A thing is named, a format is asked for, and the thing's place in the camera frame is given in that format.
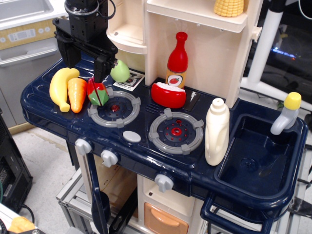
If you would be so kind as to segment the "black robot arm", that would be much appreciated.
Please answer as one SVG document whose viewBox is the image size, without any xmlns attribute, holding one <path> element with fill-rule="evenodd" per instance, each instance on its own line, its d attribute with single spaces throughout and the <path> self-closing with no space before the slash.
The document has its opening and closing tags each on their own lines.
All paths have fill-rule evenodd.
<svg viewBox="0 0 312 234">
<path fill-rule="evenodd" d="M 106 0 L 67 0 L 69 19 L 54 19 L 55 38 L 63 61 L 69 68 L 81 60 L 81 53 L 94 59 L 94 79 L 101 83 L 114 68 L 118 48 L 107 36 L 109 15 Z"/>
</svg>

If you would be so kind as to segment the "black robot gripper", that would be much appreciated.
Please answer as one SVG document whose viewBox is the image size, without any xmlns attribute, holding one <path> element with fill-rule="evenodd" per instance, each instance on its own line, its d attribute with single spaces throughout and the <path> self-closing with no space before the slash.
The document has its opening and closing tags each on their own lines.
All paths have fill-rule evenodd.
<svg viewBox="0 0 312 234">
<path fill-rule="evenodd" d="M 115 12 L 109 15 L 107 9 L 88 13 L 74 9 L 69 12 L 69 19 L 53 19 L 55 37 L 64 63 L 74 68 L 81 61 L 82 52 L 93 57 L 95 83 L 102 83 L 117 64 L 117 47 L 106 34 L 108 20 L 114 15 Z"/>
</svg>

